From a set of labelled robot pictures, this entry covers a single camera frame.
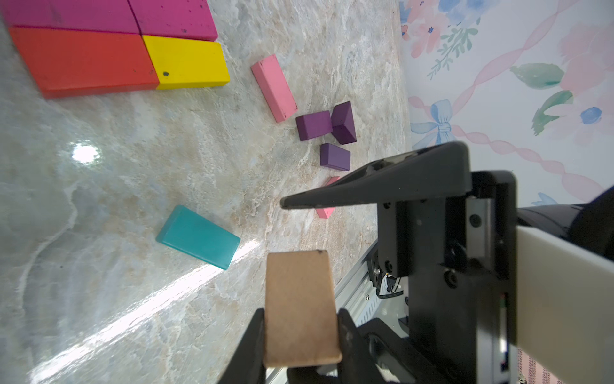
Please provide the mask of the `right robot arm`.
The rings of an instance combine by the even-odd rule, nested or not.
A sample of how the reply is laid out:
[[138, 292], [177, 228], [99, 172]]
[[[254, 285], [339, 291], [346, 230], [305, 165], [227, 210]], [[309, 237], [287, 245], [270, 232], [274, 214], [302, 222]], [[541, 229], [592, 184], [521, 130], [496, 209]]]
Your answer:
[[566, 383], [613, 380], [613, 193], [519, 208], [508, 171], [448, 142], [384, 158], [286, 210], [377, 205], [372, 279], [406, 281], [397, 335], [340, 319], [339, 383], [515, 383], [523, 351]]

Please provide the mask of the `tan wooden block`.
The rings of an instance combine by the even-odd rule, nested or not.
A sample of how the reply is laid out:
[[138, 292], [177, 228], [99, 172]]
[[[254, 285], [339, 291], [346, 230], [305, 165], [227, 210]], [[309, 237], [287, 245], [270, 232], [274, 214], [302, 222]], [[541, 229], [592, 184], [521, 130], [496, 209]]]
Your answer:
[[340, 361], [337, 307], [327, 251], [268, 254], [264, 366], [294, 368]]

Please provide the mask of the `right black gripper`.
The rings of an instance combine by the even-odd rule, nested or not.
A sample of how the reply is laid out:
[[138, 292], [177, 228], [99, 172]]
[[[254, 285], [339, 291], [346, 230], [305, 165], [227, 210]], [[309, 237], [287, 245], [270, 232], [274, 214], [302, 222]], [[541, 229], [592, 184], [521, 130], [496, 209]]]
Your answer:
[[448, 142], [368, 163], [280, 206], [372, 203], [382, 203], [379, 262], [405, 281], [402, 335], [377, 332], [377, 362], [403, 383], [516, 382], [513, 174], [471, 179], [468, 146]]

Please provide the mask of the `yellow block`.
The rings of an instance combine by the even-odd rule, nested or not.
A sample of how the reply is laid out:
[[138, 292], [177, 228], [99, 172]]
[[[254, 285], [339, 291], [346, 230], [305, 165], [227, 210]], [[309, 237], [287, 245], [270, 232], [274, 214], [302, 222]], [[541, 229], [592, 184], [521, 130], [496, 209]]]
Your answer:
[[158, 75], [158, 89], [216, 87], [230, 82], [221, 43], [152, 35], [142, 38]]

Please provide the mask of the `red block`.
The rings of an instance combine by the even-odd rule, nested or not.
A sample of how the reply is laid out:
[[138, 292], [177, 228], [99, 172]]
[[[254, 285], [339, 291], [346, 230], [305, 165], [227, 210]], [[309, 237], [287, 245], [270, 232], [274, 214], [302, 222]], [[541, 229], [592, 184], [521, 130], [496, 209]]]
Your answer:
[[46, 99], [148, 91], [159, 85], [140, 35], [30, 27], [9, 32]]

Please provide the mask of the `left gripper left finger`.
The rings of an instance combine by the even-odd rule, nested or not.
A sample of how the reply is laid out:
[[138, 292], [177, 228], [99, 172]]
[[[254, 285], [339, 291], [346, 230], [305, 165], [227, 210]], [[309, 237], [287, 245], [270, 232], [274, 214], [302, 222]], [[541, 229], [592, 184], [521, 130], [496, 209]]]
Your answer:
[[254, 312], [219, 384], [265, 383], [265, 310]]

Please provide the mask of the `magenta block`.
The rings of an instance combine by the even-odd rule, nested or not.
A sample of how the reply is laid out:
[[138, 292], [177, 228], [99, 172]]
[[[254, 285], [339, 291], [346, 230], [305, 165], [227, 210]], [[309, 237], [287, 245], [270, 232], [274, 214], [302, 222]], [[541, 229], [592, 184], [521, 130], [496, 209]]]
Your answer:
[[11, 27], [140, 33], [125, 0], [5, 0], [1, 13]]
[[129, 0], [142, 35], [215, 42], [214, 18], [206, 0]]

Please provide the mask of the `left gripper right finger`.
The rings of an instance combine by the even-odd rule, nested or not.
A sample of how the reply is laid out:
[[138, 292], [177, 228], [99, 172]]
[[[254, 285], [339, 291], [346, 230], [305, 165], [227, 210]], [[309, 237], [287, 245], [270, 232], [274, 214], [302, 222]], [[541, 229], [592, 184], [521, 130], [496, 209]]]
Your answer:
[[337, 364], [340, 383], [383, 383], [367, 342], [358, 332], [350, 313], [340, 309], [338, 314], [339, 344], [342, 361]]

